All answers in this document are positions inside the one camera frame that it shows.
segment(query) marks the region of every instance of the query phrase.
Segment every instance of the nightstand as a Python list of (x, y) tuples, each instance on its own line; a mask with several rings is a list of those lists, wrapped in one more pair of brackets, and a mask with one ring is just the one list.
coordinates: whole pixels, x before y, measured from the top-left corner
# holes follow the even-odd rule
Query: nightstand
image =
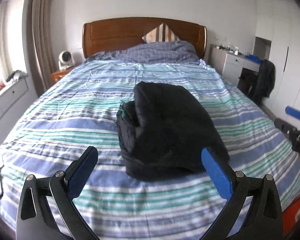
[(51, 79), (53, 83), (57, 83), (61, 78), (63, 78), (65, 75), (67, 75), (71, 70), (73, 70), (76, 66), (72, 66), (67, 69), (58, 70), (51, 74)]

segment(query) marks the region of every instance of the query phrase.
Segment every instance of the striped bedsheet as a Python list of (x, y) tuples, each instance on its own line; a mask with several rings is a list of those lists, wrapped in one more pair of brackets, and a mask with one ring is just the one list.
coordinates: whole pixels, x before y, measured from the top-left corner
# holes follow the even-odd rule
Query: striped bedsheet
[[(230, 165), (247, 176), (270, 173), (282, 209), (299, 193), (300, 164), (284, 135), (236, 87), (208, 66), (124, 64), (91, 61), (42, 95), (0, 147), (3, 197), (0, 215), (15, 228), (18, 201), (28, 174), (65, 170), (89, 146), (99, 161), (74, 203), (101, 239), (199, 239), (225, 200), (206, 173), (161, 182), (140, 182), (125, 174), (114, 121), (122, 101), (133, 100), (140, 81), (188, 89), (209, 112), (230, 154)], [(51, 198), (52, 212), (68, 233)], [(248, 199), (233, 232), (240, 228)]]

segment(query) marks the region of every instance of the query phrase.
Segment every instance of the metal bolt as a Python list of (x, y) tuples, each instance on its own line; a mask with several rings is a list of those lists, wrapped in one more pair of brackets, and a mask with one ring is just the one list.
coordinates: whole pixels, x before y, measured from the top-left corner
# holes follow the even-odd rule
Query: metal bolt
[(26, 177), (26, 180), (31, 180), (31, 179), (33, 179), (33, 175), (32, 175), (32, 174), (30, 174), (30, 175), (28, 175), (28, 176)]
[(238, 177), (238, 178), (242, 178), (244, 176), (244, 173), (242, 171), (236, 171), (235, 172), (235, 175)]
[(266, 179), (267, 179), (267, 180), (273, 180), (273, 177), (272, 177), (270, 174), (267, 174), (267, 175), (266, 175)]
[(60, 178), (60, 177), (63, 176), (63, 174), (64, 174), (63, 171), (57, 171), (57, 172), (56, 172), (56, 177), (57, 177), (57, 178)]

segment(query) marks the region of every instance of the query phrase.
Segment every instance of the black jacket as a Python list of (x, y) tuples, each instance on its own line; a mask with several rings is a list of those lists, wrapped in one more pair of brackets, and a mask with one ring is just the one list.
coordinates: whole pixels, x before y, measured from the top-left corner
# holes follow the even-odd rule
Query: black jacket
[(141, 82), (121, 105), (117, 128), (126, 173), (152, 181), (204, 171), (201, 151), (229, 155), (207, 111), (181, 86)]
[(274, 88), (275, 67), (274, 64), (264, 59), (258, 72), (257, 83), (251, 89), (248, 97), (259, 106), (263, 97), (269, 97)]

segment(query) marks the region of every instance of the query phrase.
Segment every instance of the beige curtain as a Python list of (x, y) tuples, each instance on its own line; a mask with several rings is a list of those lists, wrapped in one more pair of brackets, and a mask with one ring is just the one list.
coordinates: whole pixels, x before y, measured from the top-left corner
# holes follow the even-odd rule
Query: beige curtain
[(44, 91), (53, 85), (51, 73), (57, 70), (51, 48), (50, 5), (51, 0), (33, 0), (32, 3), (34, 49)]
[(5, 47), (5, 15), (7, 11), (7, 2), (2, 1), (0, 4), (0, 82), (4, 82), (13, 72), (11, 62)]

